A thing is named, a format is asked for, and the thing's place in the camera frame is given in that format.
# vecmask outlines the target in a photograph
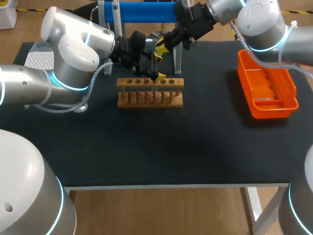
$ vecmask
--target black and yellow tape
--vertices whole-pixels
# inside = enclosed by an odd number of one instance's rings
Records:
[[[282,11],[283,14],[313,14],[313,11]]]
[[[17,8],[16,11],[18,12],[45,12],[48,9],[41,9],[41,8],[36,8],[36,9],[23,9],[23,8]]]

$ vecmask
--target glowing cyan ring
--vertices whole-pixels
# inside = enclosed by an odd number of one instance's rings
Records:
[[[4,94],[5,94],[5,83],[4,83],[4,78],[3,78],[3,75],[2,75],[1,67],[0,67],[0,80],[1,80],[1,88],[2,88],[1,98],[0,98],[0,105],[1,105],[3,103]]]
[[[57,79],[56,76],[54,75],[54,72],[52,73],[52,76],[53,76],[53,78],[55,79],[55,81],[56,81],[57,83],[59,83],[61,86],[65,87],[65,88],[68,88],[68,89],[70,89],[70,90],[74,90],[74,91],[84,91],[84,90],[88,89],[88,87],[89,87],[89,86],[86,86],[86,87],[84,87],[84,88],[70,87],[70,86],[64,84],[63,82],[61,82],[59,79]]]
[[[241,4],[242,4],[243,6],[246,5],[245,0],[240,0],[240,2],[241,2]]]
[[[93,27],[93,24],[92,24],[91,21],[89,21],[89,26],[90,26],[90,29],[91,29],[91,27]],[[86,41],[85,41],[85,45],[88,44],[89,39],[90,39],[90,29],[89,29],[89,31],[88,31],[88,35],[87,35],[87,38],[86,38]]]
[[[301,220],[299,219],[299,217],[297,216],[294,208],[293,208],[293,205],[292,205],[292,202],[291,202],[291,193],[290,193],[290,188],[291,188],[291,183],[289,185],[289,203],[290,203],[290,207],[291,207],[291,210],[292,210],[292,213],[294,215],[294,217],[296,218],[296,220],[298,221],[298,223],[301,225],[301,227],[304,229],[304,231],[306,231],[308,233],[308,235],[313,235],[305,226],[304,224],[301,222]]]
[[[256,51],[256,52],[265,52],[265,51],[273,50],[274,48],[276,48],[280,44],[282,44],[288,38],[288,36],[289,36],[289,31],[288,31],[288,27],[286,26],[285,34],[284,34],[283,38],[277,44],[275,44],[274,46],[272,46],[270,48],[267,48],[267,49],[264,49],[264,50],[257,50],[257,49],[253,49],[252,47],[250,47],[250,49],[253,50],[253,51]]]
[[[52,231],[53,231],[53,229],[55,228],[55,226],[57,225],[57,223],[58,223],[58,221],[59,221],[59,219],[60,219],[61,213],[62,213],[62,208],[63,208],[63,203],[64,203],[64,193],[63,193],[63,188],[62,188],[61,182],[60,182],[60,180],[58,179],[58,177],[57,177],[57,180],[58,180],[58,182],[59,182],[59,184],[60,184],[60,188],[61,188],[61,197],[62,197],[62,198],[61,198],[61,205],[60,205],[60,209],[59,209],[58,216],[57,216],[57,218],[55,219],[53,225],[51,226],[50,230],[48,231],[48,233],[47,233],[46,235],[50,235],[50,234],[52,233]]]

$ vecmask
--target wooden test tube rack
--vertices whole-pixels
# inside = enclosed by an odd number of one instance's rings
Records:
[[[118,78],[117,87],[122,89],[118,94],[119,108],[180,108],[183,107],[181,89],[183,78],[165,78],[154,82],[148,78]],[[145,88],[145,91],[125,91],[125,88]],[[165,92],[164,88],[174,88]]]

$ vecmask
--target robotic arm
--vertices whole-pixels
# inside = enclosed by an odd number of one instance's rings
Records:
[[[180,42],[189,49],[192,38],[201,38],[216,23],[226,25],[238,18],[239,31],[260,60],[277,62],[283,47],[282,62],[313,66],[313,27],[289,31],[277,0],[209,0],[192,7],[179,0],[174,11],[177,27],[159,40],[157,53],[169,52]]]
[[[143,69],[145,35],[135,31],[130,39],[115,38],[106,28],[56,7],[44,18],[41,37],[54,52],[53,71],[18,65],[0,66],[1,104],[62,104],[73,106],[82,101],[101,59],[131,69],[134,74],[152,79],[158,74]]]

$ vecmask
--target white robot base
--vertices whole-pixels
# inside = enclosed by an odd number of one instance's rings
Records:
[[[0,235],[73,235],[76,212],[39,150],[0,130]]]

